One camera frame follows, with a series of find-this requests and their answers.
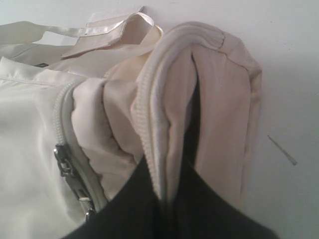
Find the zipper pull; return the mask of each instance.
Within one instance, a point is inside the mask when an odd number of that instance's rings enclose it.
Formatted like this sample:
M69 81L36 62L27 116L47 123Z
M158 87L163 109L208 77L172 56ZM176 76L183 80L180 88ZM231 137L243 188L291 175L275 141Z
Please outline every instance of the zipper pull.
M84 211L85 221L88 221L96 214L94 204L85 187L85 184L83 183L82 178L71 163L71 160L67 154L66 145L57 144L53 152L60 169L61 177L65 178L65 181L73 191L76 199L79 201Z

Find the white floor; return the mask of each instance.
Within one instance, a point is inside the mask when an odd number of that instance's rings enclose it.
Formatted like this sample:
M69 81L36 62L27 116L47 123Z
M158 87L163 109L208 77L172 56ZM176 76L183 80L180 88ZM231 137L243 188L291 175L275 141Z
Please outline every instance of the white floor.
M27 20L83 27L94 12L133 4L146 5L146 12L164 30L195 20L243 39L264 69L246 212L282 239L318 239L319 1L0 0L0 24ZM43 41L61 44L65 39L47 35Z

